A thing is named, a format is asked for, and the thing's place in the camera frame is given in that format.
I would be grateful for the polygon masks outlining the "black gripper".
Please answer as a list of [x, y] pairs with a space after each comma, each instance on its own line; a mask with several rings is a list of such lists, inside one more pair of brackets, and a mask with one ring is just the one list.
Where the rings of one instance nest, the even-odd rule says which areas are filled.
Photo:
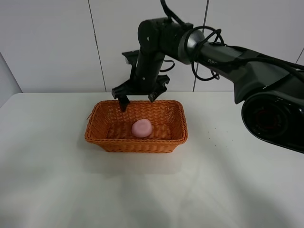
[[148, 95], [150, 102], [154, 102], [167, 91], [166, 85], [170, 79], [167, 75], [159, 74], [164, 57], [160, 52], [144, 54], [139, 50], [137, 64], [132, 66], [130, 78], [112, 89], [112, 96], [118, 98], [122, 112], [130, 103], [127, 95]]

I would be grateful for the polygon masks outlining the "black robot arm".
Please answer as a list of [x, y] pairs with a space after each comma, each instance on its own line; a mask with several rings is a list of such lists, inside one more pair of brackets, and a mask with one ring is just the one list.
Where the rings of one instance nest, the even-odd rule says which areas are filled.
[[194, 27], [171, 18], [148, 19], [138, 27], [139, 50], [125, 52], [130, 78], [112, 89], [125, 111], [129, 95], [154, 101], [166, 91], [169, 77], [164, 58], [211, 70], [211, 79], [234, 85], [235, 103], [242, 103], [245, 127], [258, 139], [293, 151], [304, 151], [304, 68], [253, 50], [225, 44], [220, 29]]

